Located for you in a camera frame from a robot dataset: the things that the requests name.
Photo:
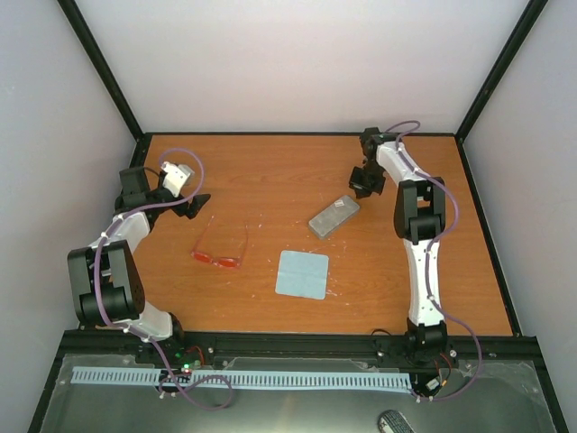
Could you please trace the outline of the grey glasses case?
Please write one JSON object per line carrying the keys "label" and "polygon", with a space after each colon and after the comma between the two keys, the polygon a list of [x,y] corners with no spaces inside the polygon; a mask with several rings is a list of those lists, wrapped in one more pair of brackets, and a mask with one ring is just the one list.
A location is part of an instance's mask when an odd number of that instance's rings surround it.
{"label": "grey glasses case", "polygon": [[360,211],[360,205],[350,196],[335,200],[308,222],[308,228],[319,239],[328,238]]}

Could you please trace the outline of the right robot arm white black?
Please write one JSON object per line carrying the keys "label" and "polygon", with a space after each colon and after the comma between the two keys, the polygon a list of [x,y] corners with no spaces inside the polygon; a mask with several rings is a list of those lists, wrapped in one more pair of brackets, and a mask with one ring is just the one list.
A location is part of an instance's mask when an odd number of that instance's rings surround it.
{"label": "right robot arm white black", "polygon": [[370,127],[359,140],[363,163],[353,168],[349,179],[355,197],[381,194],[386,178],[397,187],[393,226],[407,253],[411,290],[405,351],[406,358],[416,362],[447,346],[437,265],[439,236],[446,224],[444,181],[418,166],[402,133]]}

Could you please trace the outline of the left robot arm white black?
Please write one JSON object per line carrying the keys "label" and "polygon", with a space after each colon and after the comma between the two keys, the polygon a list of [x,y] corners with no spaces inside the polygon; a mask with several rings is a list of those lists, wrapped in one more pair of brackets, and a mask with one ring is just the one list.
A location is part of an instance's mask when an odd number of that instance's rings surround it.
{"label": "left robot arm white black", "polygon": [[145,299],[133,253],[164,211],[193,219],[211,196],[183,195],[194,177],[185,164],[163,162],[156,188],[150,186],[147,170],[141,166],[119,173],[122,189],[112,223],[95,242],[68,254],[69,280],[81,325],[117,328],[145,343],[157,341],[157,354],[174,364],[186,356],[188,341],[174,314]]}

